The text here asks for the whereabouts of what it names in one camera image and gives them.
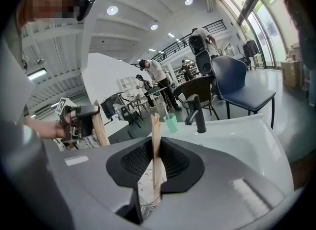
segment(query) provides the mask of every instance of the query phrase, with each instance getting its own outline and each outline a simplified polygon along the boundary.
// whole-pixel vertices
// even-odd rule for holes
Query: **white sink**
[[[229,153],[279,187],[285,195],[294,191],[292,173],[283,148],[262,114],[207,121],[207,131],[197,133],[192,126],[178,123],[171,134],[161,123],[161,136],[188,141]]]

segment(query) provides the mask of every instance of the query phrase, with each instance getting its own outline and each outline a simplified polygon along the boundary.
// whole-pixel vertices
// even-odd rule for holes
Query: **black faucet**
[[[185,120],[186,125],[192,125],[193,119],[196,118],[196,123],[197,123],[197,132],[198,133],[205,133],[206,132],[206,127],[205,127],[205,121],[204,121],[204,116],[202,112],[202,107],[201,103],[199,101],[198,95],[194,94],[190,96],[186,102],[188,103],[190,107],[191,113]]]

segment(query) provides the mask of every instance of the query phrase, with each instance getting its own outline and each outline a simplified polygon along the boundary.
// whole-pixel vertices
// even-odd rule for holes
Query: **chair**
[[[140,117],[141,120],[143,120],[143,119],[138,114],[138,112],[136,111],[135,108],[128,110],[127,106],[123,106],[123,105],[120,105],[120,104],[113,104],[113,107],[117,108],[118,110],[121,111],[124,120],[128,121],[129,124],[132,124],[132,123],[135,122],[137,124],[137,126],[139,128],[141,128],[141,126],[137,123],[136,118]]]
[[[131,99],[130,103],[133,108],[136,107],[138,109],[140,116],[142,115],[140,107],[142,107],[147,113],[147,117],[149,117],[147,106],[146,106],[146,104],[148,103],[148,99],[146,96],[137,94],[135,97]]]
[[[257,114],[272,100],[273,128],[275,118],[275,91],[249,87],[245,85],[247,66],[230,56],[219,56],[211,61],[212,71],[216,78],[219,94],[226,101],[227,118],[230,118],[229,104],[239,106]]]
[[[209,113],[211,115],[212,111],[214,111],[216,118],[219,120],[219,117],[211,103],[211,93],[214,93],[215,90],[215,88],[211,87],[213,79],[213,76],[199,77],[181,84],[173,91],[173,95],[181,102],[183,107],[187,110],[188,115],[188,109],[190,109],[190,107],[184,102],[183,99],[181,99],[181,97],[179,97],[181,93],[183,93],[186,99],[188,99],[193,94],[197,94],[201,102],[201,107],[204,109],[209,109]]]

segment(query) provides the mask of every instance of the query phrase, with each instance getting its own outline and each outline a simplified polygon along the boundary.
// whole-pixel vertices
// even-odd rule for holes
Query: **black pants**
[[[166,89],[163,90],[162,97],[164,99],[164,101],[166,102],[166,104],[169,103],[169,101],[166,99],[166,95],[168,96],[172,106],[175,108],[178,106],[176,99],[171,91],[171,89],[169,88],[169,81],[167,78],[165,78],[164,80],[161,80],[158,82],[158,86],[160,89],[167,87]]]
[[[147,97],[148,99],[148,104],[150,105],[150,107],[154,107],[154,103],[153,100],[150,98],[150,96],[148,96],[148,92],[144,93],[144,95]]]
[[[184,79],[187,81],[192,80],[193,76],[191,74],[184,73]]]

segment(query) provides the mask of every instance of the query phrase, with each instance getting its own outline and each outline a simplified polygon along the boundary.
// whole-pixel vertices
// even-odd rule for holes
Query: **green cup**
[[[175,114],[169,114],[170,119],[168,116],[163,117],[164,122],[167,124],[170,133],[178,132],[178,123],[177,117]]]

